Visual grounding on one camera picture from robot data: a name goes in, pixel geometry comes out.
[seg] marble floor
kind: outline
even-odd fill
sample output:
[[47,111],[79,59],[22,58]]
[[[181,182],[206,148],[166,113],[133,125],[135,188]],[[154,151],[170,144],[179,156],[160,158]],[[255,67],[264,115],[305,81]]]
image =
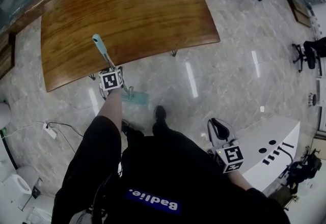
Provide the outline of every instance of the marble floor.
[[[147,106],[123,104],[123,116],[151,133],[153,110],[163,105],[171,128],[201,148],[210,147],[206,124],[221,118],[241,133],[269,115],[300,120],[298,156],[311,142],[318,108],[308,106],[316,92],[317,70],[298,73],[291,43],[312,40],[313,33],[295,22],[286,0],[206,0],[221,42],[164,53],[124,65],[124,78],[136,91],[149,94]],[[16,66],[0,81],[12,121],[7,138],[18,166],[31,165],[40,174],[43,193],[54,195],[82,138],[67,126],[52,139],[37,122],[62,122],[84,133],[103,100],[98,79],[86,77],[46,93],[40,59],[40,24],[36,20],[16,38]]]

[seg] cyan mop handle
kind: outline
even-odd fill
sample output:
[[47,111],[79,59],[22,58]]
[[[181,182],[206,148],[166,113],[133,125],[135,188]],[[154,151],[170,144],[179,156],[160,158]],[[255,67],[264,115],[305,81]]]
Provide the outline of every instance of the cyan mop handle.
[[[95,45],[97,46],[98,50],[101,52],[101,54],[103,55],[105,61],[107,62],[107,64],[112,68],[112,70],[116,69],[116,66],[113,64],[112,60],[110,59],[109,55],[107,54],[107,49],[100,37],[99,34],[94,34],[93,35],[93,41],[95,43]],[[128,89],[128,87],[126,86],[125,83],[123,83],[123,89],[126,91],[128,97],[130,98],[132,95],[132,91],[130,91]]]
[[99,34],[94,34],[93,35],[93,41],[95,43],[95,45],[97,46],[98,50],[100,51],[100,53],[103,55],[105,61],[107,62],[107,64],[113,69],[116,69],[116,66],[113,64],[112,60],[110,59],[109,55],[107,54],[107,49],[100,37]]

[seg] white cable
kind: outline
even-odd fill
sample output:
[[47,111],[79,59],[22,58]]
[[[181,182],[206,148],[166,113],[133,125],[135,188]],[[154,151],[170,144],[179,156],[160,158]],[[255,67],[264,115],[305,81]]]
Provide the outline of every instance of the white cable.
[[16,130],[16,131],[14,131],[13,133],[9,134],[9,135],[6,135],[6,136],[2,137],[1,139],[4,139],[4,138],[7,138],[7,137],[10,137],[10,136],[14,135],[16,132],[18,132],[18,131],[20,131],[20,130],[22,130],[22,129],[30,128],[30,127],[34,126],[35,124],[44,124],[44,123],[42,123],[42,122],[35,122],[35,123],[33,123],[33,124],[29,125],[29,126],[22,127],[22,128],[20,128],[20,129],[18,129],[18,130]]
[[238,130],[236,133],[239,133],[239,132],[241,132],[241,131],[247,130],[249,127],[253,126],[254,124],[257,124],[257,123],[259,123],[259,122],[261,122],[261,121],[263,121],[263,120],[267,120],[267,119],[270,118],[271,116],[273,116],[273,115],[269,115],[267,118],[262,118],[262,119],[260,119],[259,121],[255,122],[255,123],[252,123],[252,124],[249,125],[248,127],[244,128],[244,129],[241,129],[241,130]]
[[[11,133],[11,134],[8,134],[8,135],[2,137],[1,139],[4,139],[4,138],[10,137],[10,136],[13,136],[16,132],[18,132],[18,131],[20,131],[20,130],[22,130],[22,129],[30,128],[30,127],[34,126],[35,124],[43,124],[43,125],[44,125],[45,123],[43,123],[43,122],[35,122],[35,123],[33,123],[33,124],[29,125],[29,126],[25,126],[25,127],[19,128],[18,130],[14,131],[14,132]],[[73,151],[73,153],[76,153],[76,152],[74,151],[73,147],[71,146],[71,144],[68,142],[68,140],[67,140],[67,138],[65,137],[65,135],[62,133],[62,131],[60,131],[59,129],[56,129],[56,128],[53,128],[53,129],[56,130],[56,131],[58,131],[60,134],[62,134],[63,138],[66,140],[67,144],[70,146],[70,148],[71,148],[71,150]]]

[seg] mop head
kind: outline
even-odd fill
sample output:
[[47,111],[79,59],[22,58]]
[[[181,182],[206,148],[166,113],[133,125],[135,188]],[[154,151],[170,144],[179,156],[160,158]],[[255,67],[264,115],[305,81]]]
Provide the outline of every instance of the mop head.
[[128,96],[128,94],[125,91],[123,91],[121,98],[123,102],[129,102],[129,103],[140,104],[140,105],[148,104],[148,94],[146,93],[132,91],[130,93],[130,96]]

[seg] mop handle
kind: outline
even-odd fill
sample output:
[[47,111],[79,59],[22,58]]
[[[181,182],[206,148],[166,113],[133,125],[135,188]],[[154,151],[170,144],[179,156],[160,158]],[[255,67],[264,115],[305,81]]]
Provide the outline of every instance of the mop handle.
[[103,57],[104,57],[105,61],[107,62],[107,64],[112,68],[112,70],[115,70],[116,66],[113,64],[112,60],[108,56],[107,49],[106,49],[100,35],[99,34],[94,34],[93,35],[93,41],[94,41],[95,45],[97,46],[98,50],[103,55]]

